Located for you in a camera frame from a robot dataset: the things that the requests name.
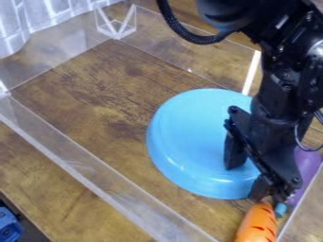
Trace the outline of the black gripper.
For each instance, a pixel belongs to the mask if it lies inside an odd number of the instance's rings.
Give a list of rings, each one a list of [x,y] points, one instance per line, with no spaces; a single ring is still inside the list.
[[[293,158],[295,123],[248,113],[237,106],[228,107],[223,162],[227,170],[240,167],[249,159],[260,171],[248,198],[257,202],[264,197],[283,201],[295,196],[303,178]]]

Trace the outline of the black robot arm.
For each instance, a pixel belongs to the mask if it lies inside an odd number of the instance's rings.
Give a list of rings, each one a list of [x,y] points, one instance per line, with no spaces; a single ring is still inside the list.
[[[323,109],[323,13],[309,0],[196,0],[196,7],[212,27],[241,32],[261,48],[249,110],[228,108],[224,166],[256,165],[251,199],[289,199],[303,185],[293,150]]]

